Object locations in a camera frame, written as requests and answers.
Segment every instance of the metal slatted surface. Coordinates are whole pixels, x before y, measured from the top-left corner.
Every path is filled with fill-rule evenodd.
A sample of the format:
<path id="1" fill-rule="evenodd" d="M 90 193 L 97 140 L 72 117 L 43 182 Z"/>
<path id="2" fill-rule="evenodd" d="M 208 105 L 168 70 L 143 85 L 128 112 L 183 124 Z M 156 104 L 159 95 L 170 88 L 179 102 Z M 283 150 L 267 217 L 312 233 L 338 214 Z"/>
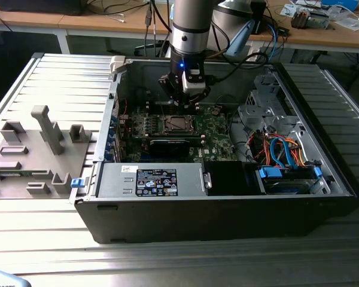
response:
<path id="1" fill-rule="evenodd" d="M 21 112 L 28 114 L 34 104 L 48 104 L 61 129 L 80 123 L 93 131 L 86 158 L 89 167 L 98 138 L 98 114 L 107 94 L 102 83 L 108 82 L 109 60 L 46 54 L 33 63 L 33 72 L 11 95 L 0 126 L 3 118 L 21 118 L 27 129 L 38 129 Z M 320 75 L 314 78 L 323 80 Z M 79 87 L 84 94 L 59 90 L 71 89 L 64 83 L 68 81 L 96 83 L 97 92 L 88 91 L 90 85 Z M 359 137 L 359 127 L 332 126 L 340 144 L 348 143 L 342 130 L 355 130 L 352 136 Z M 359 167 L 359 154 L 345 158 Z M 83 169 L 83 176 L 89 173 L 89 168 Z M 67 200 L 0 200 L 0 269 L 26 278 L 33 287 L 359 285 L 359 209 L 302 238 L 99 245 Z"/>
<path id="2" fill-rule="evenodd" d="M 330 74 L 315 65 L 284 65 L 302 96 L 359 179 L 359 109 Z"/>

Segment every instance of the silver robot arm segment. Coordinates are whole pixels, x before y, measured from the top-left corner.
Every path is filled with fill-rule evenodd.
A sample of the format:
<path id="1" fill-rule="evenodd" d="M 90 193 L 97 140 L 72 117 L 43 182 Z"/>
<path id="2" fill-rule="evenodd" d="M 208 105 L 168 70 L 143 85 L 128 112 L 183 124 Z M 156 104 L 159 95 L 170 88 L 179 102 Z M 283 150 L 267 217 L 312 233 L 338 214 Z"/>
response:
<path id="1" fill-rule="evenodd" d="M 171 70 L 159 83 L 178 106 L 189 106 L 209 94 L 203 63 L 213 8 L 219 2 L 175 1 L 170 38 Z"/>

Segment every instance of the floor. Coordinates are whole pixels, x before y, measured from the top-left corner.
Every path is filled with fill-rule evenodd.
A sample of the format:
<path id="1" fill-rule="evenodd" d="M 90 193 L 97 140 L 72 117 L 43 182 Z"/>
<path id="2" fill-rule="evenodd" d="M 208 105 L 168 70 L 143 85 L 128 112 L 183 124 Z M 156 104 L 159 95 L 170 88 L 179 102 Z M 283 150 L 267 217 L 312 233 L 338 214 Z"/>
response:
<path id="1" fill-rule="evenodd" d="M 105 39 L 83 36 L 70 36 L 69 46 L 74 54 L 125 54 L 133 56 L 133 48 L 142 45 L 140 39 Z M 34 52 L 60 53 L 57 39 L 51 35 L 0 32 L 0 100 L 10 88 L 13 81 L 24 68 Z M 282 59 L 289 59 L 292 51 L 285 49 Z M 308 63 L 312 51 L 299 50 L 294 53 L 293 63 Z M 343 53 L 329 52 L 322 55 L 317 64 L 328 69 L 342 85 L 348 82 L 351 76 L 351 67 L 354 66 L 351 56 L 348 59 Z M 349 91 L 359 105 L 359 79 Z"/>

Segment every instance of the blue latch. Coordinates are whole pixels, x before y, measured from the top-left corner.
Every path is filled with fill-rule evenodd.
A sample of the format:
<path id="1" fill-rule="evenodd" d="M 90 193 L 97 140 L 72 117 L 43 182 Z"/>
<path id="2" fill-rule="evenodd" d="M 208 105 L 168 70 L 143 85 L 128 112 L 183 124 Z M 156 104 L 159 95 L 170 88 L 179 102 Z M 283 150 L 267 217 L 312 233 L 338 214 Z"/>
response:
<path id="1" fill-rule="evenodd" d="M 281 178 L 282 172 L 278 167 L 262 167 L 259 170 L 261 178 Z"/>
<path id="2" fill-rule="evenodd" d="M 86 179 L 85 178 L 74 178 L 71 182 L 71 188 L 82 188 L 86 185 Z"/>
<path id="3" fill-rule="evenodd" d="M 322 176 L 322 170 L 320 169 L 320 167 L 314 167 L 314 172 L 318 178 Z"/>

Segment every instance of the blue plastic clip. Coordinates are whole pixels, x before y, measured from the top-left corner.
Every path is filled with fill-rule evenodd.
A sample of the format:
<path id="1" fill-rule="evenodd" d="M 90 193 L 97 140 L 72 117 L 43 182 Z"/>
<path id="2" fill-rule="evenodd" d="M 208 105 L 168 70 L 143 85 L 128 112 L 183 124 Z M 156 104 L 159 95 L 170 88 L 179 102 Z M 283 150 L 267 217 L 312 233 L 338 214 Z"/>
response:
<path id="1" fill-rule="evenodd" d="M 108 151 L 105 151 L 104 157 L 106 160 L 111 161 L 113 159 L 113 154 Z"/>
<path id="2" fill-rule="evenodd" d="M 71 188 L 85 187 L 85 185 L 86 185 L 85 181 L 86 180 L 84 178 L 74 178 L 74 179 L 72 179 L 72 182 L 71 182 Z"/>
<path id="3" fill-rule="evenodd" d="M 282 172 L 278 167 L 262 167 L 259 170 L 261 178 L 281 178 Z"/>
<path id="4" fill-rule="evenodd" d="M 320 167 L 314 167 L 314 172 L 318 178 L 322 177 L 322 170 L 320 169 Z"/>

